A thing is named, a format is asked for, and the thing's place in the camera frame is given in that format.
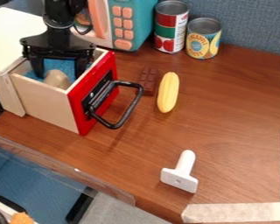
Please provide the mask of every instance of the microwave button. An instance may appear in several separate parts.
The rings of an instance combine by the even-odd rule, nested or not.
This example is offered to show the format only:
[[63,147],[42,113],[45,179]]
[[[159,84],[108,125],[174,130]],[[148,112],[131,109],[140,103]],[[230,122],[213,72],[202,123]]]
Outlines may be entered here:
[[125,7],[122,10],[122,14],[124,18],[132,18],[133,17],[133,9]]
[[126,39],[133,39],[134,38],[134,32],[133,31],[124,31],[124,37]]
[[116,27],[122,27],[123,26],[123,20],[119,17],[115,17],[113,19],[113,22],[114,22],[114,26],[116,26]]
[[133,21],[130,19],[124,19],[123,20],[123,27],[127,30],[133,29]]
[[116,29],[115,29],[115,35],[116,35],[118,38],[123,38],[123,30],[122,30],[122,29],[116,28]]
[[118,49],[123,49],[123,50],[130,50],[133,46],[133,44],[128,41],[128,40],[125,40],[125,39],[117,39],[115,41],[115,46],[118,48]]
[[122,7],[120,6],[113,6],[112,13],[115,17],[120,17],[122,15]]

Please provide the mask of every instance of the chocolate bar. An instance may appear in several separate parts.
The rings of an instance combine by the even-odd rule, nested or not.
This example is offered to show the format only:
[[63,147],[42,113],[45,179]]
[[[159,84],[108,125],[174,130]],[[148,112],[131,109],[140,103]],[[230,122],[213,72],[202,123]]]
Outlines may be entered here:
[[156,92],[158,70],[154,67],[145,67],[141,74],[140,84],[144,88],[143,95],[153,96]]

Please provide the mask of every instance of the tape strip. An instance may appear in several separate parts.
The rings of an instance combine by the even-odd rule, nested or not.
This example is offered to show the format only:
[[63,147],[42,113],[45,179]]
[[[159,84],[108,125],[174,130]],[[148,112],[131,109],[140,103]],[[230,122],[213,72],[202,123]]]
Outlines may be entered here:
[[188,205],[184,223],[280,221],[280,202],[255,204]]
[[242,204],[190,204],[184,223],[280,221],[280,202]]

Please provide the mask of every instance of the food can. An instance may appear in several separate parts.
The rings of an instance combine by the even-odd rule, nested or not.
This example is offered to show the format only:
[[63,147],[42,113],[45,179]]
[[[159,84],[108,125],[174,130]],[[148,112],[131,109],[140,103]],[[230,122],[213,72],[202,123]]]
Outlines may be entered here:
[[155,47],[165,53],[179,52],[185,46],[187,4],[169,0],[158,3],[155,10]]
[[188,25],[185,50],[195,59],[211,59],[219,50],[221,34],[218,20],[210,17],[195,18]]

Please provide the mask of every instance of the wooden tabletop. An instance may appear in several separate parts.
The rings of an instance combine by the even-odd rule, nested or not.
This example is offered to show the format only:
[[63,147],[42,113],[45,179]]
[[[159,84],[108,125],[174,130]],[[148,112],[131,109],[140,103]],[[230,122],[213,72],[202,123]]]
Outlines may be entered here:
[[[156,97],[145,96],[121,129],[96,124],[85,137],[4,112],[0,136],[108,182],[134,196],[137,207],[174,223],[188,203],[280,200],[279,55],[223,45],[214,59],[197,60],[146,43],[116,58],[121,80],[139,81],[144,66],[177,73],[175,109],[162,114]],[[120,117],[134,96],[124,89],[105,116]],[[195,195],[159,178],[186,149],[197,156]]]

